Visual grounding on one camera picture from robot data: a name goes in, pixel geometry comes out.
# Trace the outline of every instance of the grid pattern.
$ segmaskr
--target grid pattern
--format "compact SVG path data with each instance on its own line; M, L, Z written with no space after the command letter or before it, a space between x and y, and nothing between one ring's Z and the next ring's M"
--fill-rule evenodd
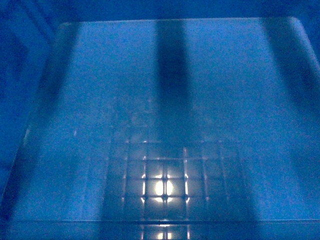
M111 143L105 220L248 219L237 144L199 141L181 147L150 141L147 127L136 132L140 141L130 134Z

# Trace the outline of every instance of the glowing light spot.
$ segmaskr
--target glowing light spot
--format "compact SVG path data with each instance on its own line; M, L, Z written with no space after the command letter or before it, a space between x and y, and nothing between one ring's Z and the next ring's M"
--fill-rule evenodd
M164 183L162 181L158 181L156 184L155 184L155 194L157 194L158 196L162 196L164 194ZM170 196L174 191L174 186L173 184L171 183L171 181L167 181L166 182L166 189L165 189L165 193ZM157 202L163 202L163 199L160 198L160 197L157 197L156 198L156 201ZM169 197L168 198L168 203L172 201L172 197Z

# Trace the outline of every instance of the dark vertical stripe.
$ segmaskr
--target dark vertical stripe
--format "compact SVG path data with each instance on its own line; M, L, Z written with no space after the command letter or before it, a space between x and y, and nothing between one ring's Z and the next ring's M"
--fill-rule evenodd
M156 24L160 138L180 147L191 140L191 103L183 23L182 20L160 20Z

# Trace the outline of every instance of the bright light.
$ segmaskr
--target bright light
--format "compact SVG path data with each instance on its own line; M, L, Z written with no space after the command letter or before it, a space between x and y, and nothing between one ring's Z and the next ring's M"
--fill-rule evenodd
M158 234L158 239L164 239L164 234L163 233L159 233ZM172 233L171 232L168 232L167 239L172 239Z
M185 194L188 195L188 182L185 182Z
M162 194L164 194L164 185L162 181L158 181L155 184L155 194L157 194L158 196L161 196Z
M162 196L164 194L164 183L162 181L158 181L156 184L155 184L155 194L157 194L158 196ZM172 183L170 181L167 181L166 182L166 194L168 196L170 196L172 194L174 190L174 186L172 185ZM157 202L161 203L163 202L163 199L160 198L160 197L157 197L155 199ZM168 203L172 201L172 197L169 197L168 198Z

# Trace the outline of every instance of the light grid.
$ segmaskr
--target light grid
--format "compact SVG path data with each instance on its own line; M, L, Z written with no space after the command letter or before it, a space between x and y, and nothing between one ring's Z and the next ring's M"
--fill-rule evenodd
M112 203L105 208L107 220L248 218L248 195L233 142L186 147L148 140L112 142L105 192L105 203Z

